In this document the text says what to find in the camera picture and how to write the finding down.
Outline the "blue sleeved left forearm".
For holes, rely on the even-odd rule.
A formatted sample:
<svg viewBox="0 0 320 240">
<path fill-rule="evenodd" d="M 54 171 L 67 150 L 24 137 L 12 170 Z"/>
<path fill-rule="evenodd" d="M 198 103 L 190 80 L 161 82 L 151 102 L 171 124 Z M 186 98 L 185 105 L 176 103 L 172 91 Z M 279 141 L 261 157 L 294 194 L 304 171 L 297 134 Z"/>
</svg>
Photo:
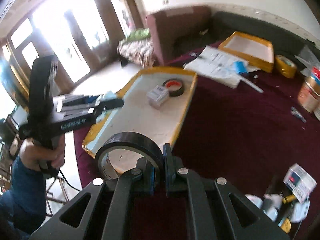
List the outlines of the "blue sleeved left forearm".
<svg viewBox="0 0 320 240">
<path fill-rule="evenodd" d="M 46 182 L 18 157 L 11 187 L 1 196 L 1 239 L 29 239 L 46 218 Z"/>
</svg>

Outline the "left hand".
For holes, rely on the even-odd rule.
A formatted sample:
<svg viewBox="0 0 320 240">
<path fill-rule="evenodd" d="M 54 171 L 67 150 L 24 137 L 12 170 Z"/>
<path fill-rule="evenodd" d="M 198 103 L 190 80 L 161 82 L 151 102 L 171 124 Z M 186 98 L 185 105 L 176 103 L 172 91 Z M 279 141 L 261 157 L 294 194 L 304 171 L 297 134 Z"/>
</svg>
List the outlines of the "left hand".
<svg viewBox="0 0 320 240">
<path fill-rule="evenodd" d="M 22 142 L 20 159 L 26 168 L 34 171 L 40 171 L 40 161 L 50 161 L 53 168 L 59 169 L 65 163 L 65 146 L 65 135 L 59 138 L 54 150 L 36 145 L 32 138 L 28 138 Z"/>
</svg>

